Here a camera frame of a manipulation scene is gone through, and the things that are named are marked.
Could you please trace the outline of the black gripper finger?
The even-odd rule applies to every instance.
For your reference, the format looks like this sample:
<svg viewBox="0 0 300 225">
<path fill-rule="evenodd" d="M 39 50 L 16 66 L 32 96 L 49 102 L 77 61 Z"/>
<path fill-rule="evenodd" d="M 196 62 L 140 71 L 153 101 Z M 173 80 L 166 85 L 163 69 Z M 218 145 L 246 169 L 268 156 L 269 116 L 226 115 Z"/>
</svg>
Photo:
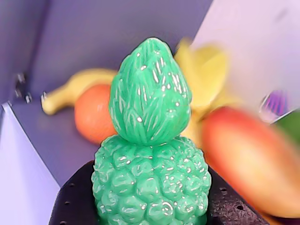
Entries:
<svg viewBox="0 0 300 225">
<path fill-rule="evenodd" d="M 97 225 L 98 214 L 92 194 L 94 161 L 83 165 L 60 189 L 50 225 Z"/>
<path fill-rule="evenodd" d="M 207 224 L 267 225 L 255 210 L 245 203 L 213 169 L 209 169 L 212 185 L 209 192 Z"/>
</svg>

